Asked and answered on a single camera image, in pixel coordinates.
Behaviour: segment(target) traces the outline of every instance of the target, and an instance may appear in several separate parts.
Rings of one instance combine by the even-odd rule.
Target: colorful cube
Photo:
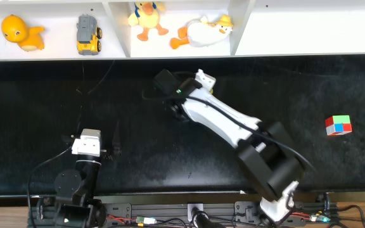
[[[324,121],[328,136],[343,135],[352,132],[352,124],[348,115],[332,116]]]

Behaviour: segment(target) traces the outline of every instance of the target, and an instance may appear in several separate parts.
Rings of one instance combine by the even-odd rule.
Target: wooden surface
[[[365,215],[365,202],[341,202],[338,203],[340,208],[349,206],[349,205],[359,205]],[[26,227],[27,221],[27,207],[0,207],[0,228],[1,227],[10,227],[10,228],[23,228]],[[358,209],[350,209],[347,212],[342,212],[340,214],[343,218],[350,218],[350,219],[360,219],[360,213]],[[345,221],[345,224],[349,228],[360,228],[362,227],[361,222],[350,222]],[[307,225],[306,227],[311,228],[323,228],[329,227],[328,225]]]

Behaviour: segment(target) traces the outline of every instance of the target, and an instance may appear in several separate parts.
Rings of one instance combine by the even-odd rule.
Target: yellow toy truck
[[[93,16],[81,15],[77,23],[77,49],[82,55],[95,55],[101,51],[102,30]]]

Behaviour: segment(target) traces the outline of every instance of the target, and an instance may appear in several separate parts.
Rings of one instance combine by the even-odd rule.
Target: green cube face
[[[333,123],[334,124],[350,124],[350,116],[333,116]]]

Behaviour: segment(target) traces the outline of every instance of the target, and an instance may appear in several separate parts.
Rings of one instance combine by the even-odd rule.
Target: black table
[[[318,173],[301,191],[365,190],[365,55],[194,60],[0,62],[0,196],[25,194],[30,170],[65,149],[83,128],[104,140],[120,122],[122,156],[105,161],[97,194],[250,191],[233,148],[202,125],[181,123],[141,90],[163,68],[216,77],[214,96],[261,120],[279,120]],[[353,133],[328,137],[325,118],[350,115]],[[32,192],[54,193],[63,155],[33,177]]]

